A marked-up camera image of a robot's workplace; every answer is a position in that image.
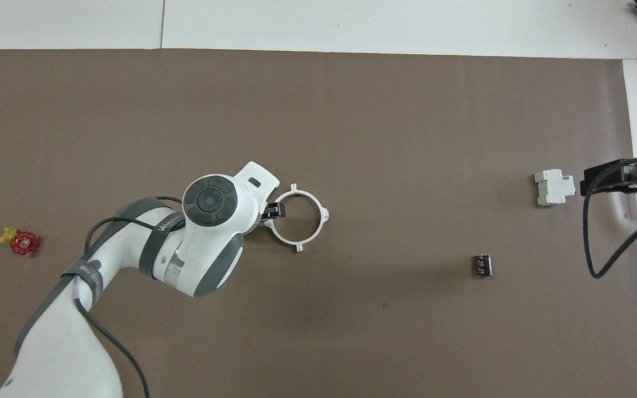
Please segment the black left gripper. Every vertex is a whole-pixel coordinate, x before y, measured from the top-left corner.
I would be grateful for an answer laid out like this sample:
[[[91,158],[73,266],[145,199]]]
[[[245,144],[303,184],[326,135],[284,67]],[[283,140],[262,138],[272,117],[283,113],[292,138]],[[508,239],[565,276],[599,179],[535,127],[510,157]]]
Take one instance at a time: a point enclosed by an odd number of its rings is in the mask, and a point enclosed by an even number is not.
[[[260,222],[266,222],[270,219],[284,218],[286,217],[285,204],[282,202],[272,202],[267,204],[264,211],[261,214]]]

